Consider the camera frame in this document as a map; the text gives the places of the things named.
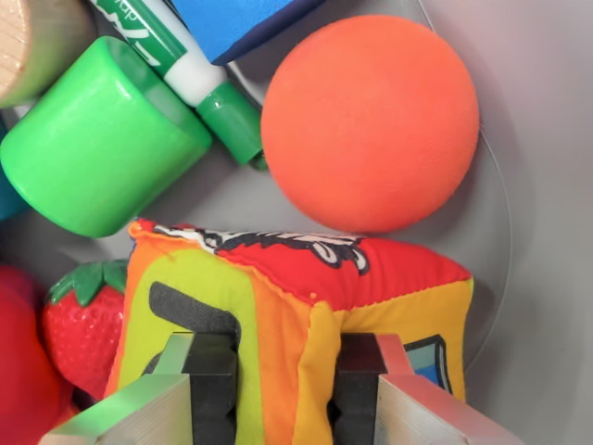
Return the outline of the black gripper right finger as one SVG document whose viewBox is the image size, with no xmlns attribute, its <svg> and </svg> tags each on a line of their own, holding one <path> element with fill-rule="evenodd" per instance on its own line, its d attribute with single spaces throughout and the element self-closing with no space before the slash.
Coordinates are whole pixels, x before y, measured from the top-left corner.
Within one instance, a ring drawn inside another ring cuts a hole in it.
<svg viewBox="0 0 593 445">
<path fill-rule="evenodd" d="M 328 404 L 336 444 L 518 444 L 452 394 L 446 343 L 344 334 Z"/>
</svg>

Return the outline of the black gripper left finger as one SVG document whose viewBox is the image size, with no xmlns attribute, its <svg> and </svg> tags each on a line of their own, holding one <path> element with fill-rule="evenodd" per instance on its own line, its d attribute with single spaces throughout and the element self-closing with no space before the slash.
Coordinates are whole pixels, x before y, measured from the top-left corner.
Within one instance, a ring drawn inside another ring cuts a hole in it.
<svg viewBox="0 0 593 445">
<path fill-rule="evenodd" d="M 174 333 L 154 370 L 56 427 L 43 444 L 233 444 L 237 354 L 227 335 Z"/>
</svg>

